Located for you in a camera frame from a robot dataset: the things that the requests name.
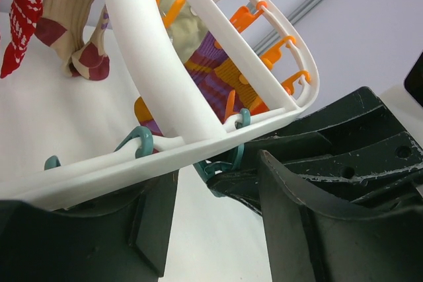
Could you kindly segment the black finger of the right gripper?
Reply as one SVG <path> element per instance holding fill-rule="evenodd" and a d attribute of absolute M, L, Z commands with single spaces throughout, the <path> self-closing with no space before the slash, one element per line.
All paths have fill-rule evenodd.
<path fill-rule="evenodd" d="M 367 87 L 247 142 L 239 167 L 212 176 L 208 188 L 260 212 L 260 151 L 324 191 L 372 209 L 394 209 L 422 184 L 421 146 Z"/>

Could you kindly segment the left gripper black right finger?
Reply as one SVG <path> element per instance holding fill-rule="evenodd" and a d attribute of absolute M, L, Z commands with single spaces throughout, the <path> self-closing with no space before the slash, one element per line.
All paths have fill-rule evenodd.
<path fill-rule="evenodd" d="M 421 281 L 422 208 L 380 212 L 340 199 L 259 153 L 273 281 Z"/>

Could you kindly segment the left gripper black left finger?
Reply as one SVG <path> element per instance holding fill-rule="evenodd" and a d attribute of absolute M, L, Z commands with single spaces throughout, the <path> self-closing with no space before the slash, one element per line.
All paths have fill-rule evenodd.
<path fill-rule="evenodd" d="M 178 172 L 64 210 L 1 202 L 2 281 L 157 281 Z"/>

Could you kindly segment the white oval clip hanger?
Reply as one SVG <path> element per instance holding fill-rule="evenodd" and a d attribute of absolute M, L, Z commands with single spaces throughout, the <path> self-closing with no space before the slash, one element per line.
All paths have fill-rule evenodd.
<path fill-rule="evenodd" d="M 221 123 L 190 78 L 168 38 L 155 0 L 106 0 L 113 31 L 132 80 L 161 136 L 144 131 L 121 149 L 93 159 L 37 172 L 1 184 L 3 199 L 47 210 L 68 208 L 138 182 L 208 159 L 272 130 L 285 127 L 314 103 L 320 88 L 307 45 L 271 0 L 249 0 L 284 37 L 300 70 L 295 95 L 269 70 L 271 50 L 258 57 L 213 0 L 187 0 L 231 61 L 268 107 Z"/>

